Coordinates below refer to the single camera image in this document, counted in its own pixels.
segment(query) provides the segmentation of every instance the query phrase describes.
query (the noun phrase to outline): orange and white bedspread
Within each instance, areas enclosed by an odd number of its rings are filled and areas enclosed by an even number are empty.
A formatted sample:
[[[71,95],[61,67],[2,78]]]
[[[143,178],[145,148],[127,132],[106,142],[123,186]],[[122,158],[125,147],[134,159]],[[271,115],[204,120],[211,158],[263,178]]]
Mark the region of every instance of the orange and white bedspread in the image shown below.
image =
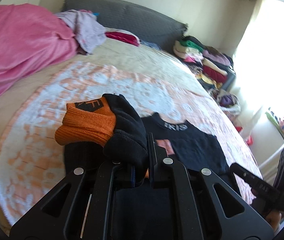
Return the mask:
[[[11,225],[65,176],[63,148],[55,142],[54,133],[66,103],[92,100],[103,93],[123,94],[141,117],[159,112],[168,122],[187,119],[217,136],[229,165],[237,162],[261,176],[248,146],[211,98],[139,73],[79,61],[39,88],[2,135],[0,205]],[[250,188],[239,178],[237,183],[250,203]]]

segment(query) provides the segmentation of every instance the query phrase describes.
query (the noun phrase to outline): gray headboard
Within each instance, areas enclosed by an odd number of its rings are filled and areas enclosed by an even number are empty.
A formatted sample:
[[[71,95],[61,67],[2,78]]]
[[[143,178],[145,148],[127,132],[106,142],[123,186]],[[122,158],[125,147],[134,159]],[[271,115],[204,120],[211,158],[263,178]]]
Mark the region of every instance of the gray headboard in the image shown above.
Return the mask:
[[[65,0],[61,11],[71,9],[99,13],[97,21],[104,27],[129,31],[170,53],[187,30],[187,25],[164,14],[122,0]]]

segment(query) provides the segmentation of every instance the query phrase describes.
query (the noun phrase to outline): pink fabric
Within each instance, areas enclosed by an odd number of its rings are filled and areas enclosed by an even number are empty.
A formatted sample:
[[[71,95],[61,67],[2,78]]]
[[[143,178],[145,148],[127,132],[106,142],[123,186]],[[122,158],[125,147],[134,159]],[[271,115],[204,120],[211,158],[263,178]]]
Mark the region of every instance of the pink fabric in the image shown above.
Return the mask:
[[[196,63],[196,61],[190,57],[190,56],[187,56],[185,59],[184,59],[185,62],[191,62],[191,63]]]
[[[73,57],[73,36],[43,7],[0,5],[0,95],[19,79]]]
[[[120,33],[120,32],[106,32],[105,35],[108,38],[115,39],[115,40],[118,40],[118,41],[122,41],[122,42],[125,42],[125,43],[129,43],[129,44],[132,44],[136,47],[140,46],[140,43],[138,42],[136,37],[133,36],[133,35],[129,35],[129,34],[126,34],[126,33]]]

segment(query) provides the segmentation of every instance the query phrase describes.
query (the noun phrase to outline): lavender cloth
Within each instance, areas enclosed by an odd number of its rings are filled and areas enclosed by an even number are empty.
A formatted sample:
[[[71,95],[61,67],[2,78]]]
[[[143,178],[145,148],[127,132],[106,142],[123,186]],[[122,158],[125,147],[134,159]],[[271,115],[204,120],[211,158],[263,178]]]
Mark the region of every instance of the lavender cloth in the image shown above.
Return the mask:
[[[207,57],[215,62],[218,62],[222,65],[225,65],[225,66],[229,66],[231,65],[230,61],[227,59],[226,56],[224,56],[223,54],[219,54],[219,55],[212,55],[210,54],[206,49],[204,51],[202,51],[202,55],[204,57]]]
[[[233,101],[232,95],[222,96],[222,98],[220,100],[220,106],[230,107],[230,106],[234,106],[234,105],[235,105],[235,102]]]
[[[72,29],[85,55],[92,54],[94,48],[106,40],[105,28],[96,21],[96,16],[92,13],[69,10],[55,16]]]

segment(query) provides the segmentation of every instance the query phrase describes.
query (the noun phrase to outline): sock logo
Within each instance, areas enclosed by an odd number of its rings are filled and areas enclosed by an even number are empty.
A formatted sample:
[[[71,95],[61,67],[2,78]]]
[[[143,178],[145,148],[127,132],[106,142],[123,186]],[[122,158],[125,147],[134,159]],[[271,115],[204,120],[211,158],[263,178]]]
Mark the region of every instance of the sock logo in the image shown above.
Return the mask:
[[[78,102],[74,104],[76,108],[87,112],[94,112],[104,106],[100,99],[86,101],[86,102]]]

